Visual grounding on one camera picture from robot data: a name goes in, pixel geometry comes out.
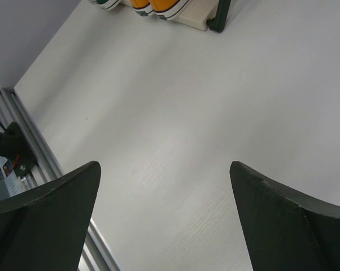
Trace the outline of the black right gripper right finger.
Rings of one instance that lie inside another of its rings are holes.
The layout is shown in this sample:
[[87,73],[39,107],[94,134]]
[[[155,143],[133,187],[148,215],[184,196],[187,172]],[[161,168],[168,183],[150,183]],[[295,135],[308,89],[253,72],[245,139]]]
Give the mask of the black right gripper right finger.
[[229,173],[253,270],[340,270],[340,206],[240,161]]

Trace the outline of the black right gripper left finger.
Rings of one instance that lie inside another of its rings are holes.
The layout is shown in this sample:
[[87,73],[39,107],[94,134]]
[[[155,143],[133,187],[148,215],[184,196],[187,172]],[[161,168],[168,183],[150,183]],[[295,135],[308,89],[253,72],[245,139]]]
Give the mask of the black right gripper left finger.
[[77,270],[101,179],[97,161],[0,201],[0,270]]

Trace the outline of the green sneaker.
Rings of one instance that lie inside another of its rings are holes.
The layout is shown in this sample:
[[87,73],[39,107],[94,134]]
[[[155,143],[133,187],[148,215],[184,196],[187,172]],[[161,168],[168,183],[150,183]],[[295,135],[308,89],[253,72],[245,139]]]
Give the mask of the green sneaker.
[[103,10],[112,10],[114,9],[121,0],[88,0],[91,4],[103,9]]

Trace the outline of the orange sneaker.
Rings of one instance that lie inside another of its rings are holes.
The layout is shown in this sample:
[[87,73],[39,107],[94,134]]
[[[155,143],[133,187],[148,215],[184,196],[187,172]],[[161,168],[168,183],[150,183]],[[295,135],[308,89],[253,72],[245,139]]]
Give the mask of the orange sneaker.
[[191,3],[191,0],[149,0],[155,15],[162,20],[173,20]]
[[130,0],[134,11],[141,17],[148,17],[154,14],[154,9],[149,0]]

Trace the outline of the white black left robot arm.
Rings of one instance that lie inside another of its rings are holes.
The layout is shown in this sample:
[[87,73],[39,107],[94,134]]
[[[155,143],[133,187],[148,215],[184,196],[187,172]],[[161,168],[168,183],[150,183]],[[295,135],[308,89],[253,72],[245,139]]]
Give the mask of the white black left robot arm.
[[17,122],[11,122],[6,128],[0,122],[0,127],[3,129],[0,132],[0,157],[10,162],[8,173],[14,172],[23,178],[37,164],[37,159]]

